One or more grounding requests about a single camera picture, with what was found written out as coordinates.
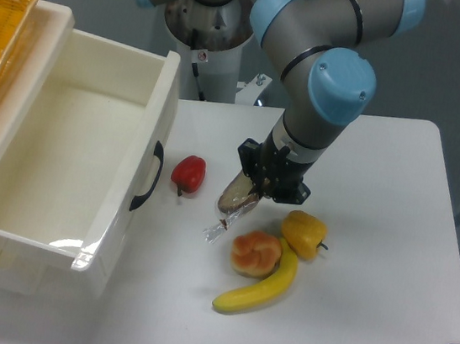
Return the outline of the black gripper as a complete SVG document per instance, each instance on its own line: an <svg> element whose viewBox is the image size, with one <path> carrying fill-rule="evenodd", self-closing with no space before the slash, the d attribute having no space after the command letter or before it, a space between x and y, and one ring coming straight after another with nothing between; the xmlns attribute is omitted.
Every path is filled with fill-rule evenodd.
<svg viewBox="0 0 460 344"><path fill-rule="evenodd" d="M298 205L310 196L310 189L304 184L304 174L312 163L292 161L292 147L278 149L271 140L258 144L248 138L238 147L238 152L242 172L252 183L248 195Z"/></svg>

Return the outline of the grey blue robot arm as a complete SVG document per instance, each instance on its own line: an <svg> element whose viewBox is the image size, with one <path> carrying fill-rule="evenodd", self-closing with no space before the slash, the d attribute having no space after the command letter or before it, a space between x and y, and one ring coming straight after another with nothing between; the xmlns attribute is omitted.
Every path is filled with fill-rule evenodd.
<svg viewBox="0 0 460 344"><path fill-rule="evenodd" d="M135 1L164 7L186 98L231 100L243 46L255 40L265 52L290 105L266 140L238 151L251 191L280 204L307 199L304 174L376 92L357 46L415 28L426 10L426 0Z"/></svg>

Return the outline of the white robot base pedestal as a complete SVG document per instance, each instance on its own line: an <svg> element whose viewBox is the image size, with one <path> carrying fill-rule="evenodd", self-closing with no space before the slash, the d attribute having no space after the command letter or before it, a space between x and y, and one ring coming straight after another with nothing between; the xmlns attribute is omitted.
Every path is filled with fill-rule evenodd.
<svg viewBox="0 0 460 344"><path fill-rule="evenodd" d="M252 38L251 0L209 7L196 0L165 6L165 23L181 57L179 96L233 103L242 51Z"/></svg>

